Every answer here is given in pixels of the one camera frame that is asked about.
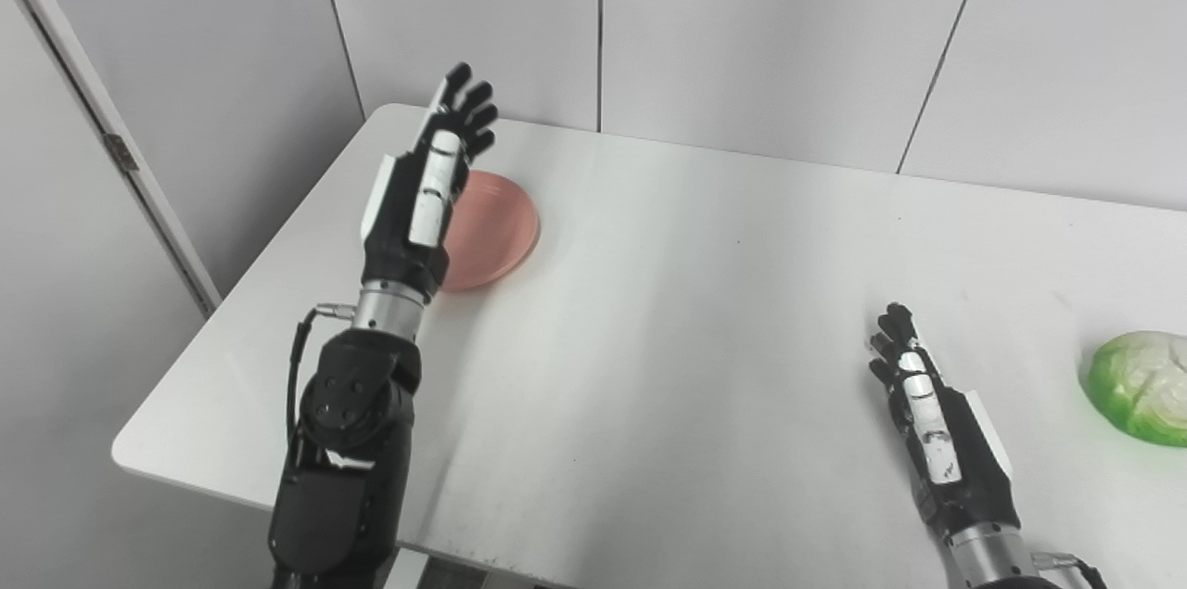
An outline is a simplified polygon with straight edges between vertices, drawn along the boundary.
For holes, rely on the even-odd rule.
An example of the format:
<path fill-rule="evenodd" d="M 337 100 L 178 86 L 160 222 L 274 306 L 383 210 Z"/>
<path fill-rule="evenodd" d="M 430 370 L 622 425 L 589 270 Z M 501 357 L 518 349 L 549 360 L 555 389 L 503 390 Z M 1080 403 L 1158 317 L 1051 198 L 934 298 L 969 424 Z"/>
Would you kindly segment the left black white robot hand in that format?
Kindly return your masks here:
<path fill-rule="evenodd" d="M 413 144 L 385 156 L 362 214 L 361 280 L 400 284 L 432 300 L 450 259 L 444 246 L 470 167 L 491 148 L 499 119 L 491 83 L 458 62 L 442 78 Z"/>

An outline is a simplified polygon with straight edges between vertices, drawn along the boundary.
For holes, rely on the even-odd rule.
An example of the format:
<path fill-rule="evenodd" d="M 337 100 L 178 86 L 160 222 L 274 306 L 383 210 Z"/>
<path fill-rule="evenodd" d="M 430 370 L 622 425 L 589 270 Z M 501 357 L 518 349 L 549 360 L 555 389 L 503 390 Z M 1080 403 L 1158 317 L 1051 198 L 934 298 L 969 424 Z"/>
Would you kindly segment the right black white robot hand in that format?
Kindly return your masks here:
<path fill-rule="evenodd" d="M 1018 528 L 1013 479 L 976 416 L 971 393 L 946 382 L 904 305 L 891 302 L 876 323 L 869 369 L 886 388 L 925 525 L 941 538 L 979 525 Z"/>

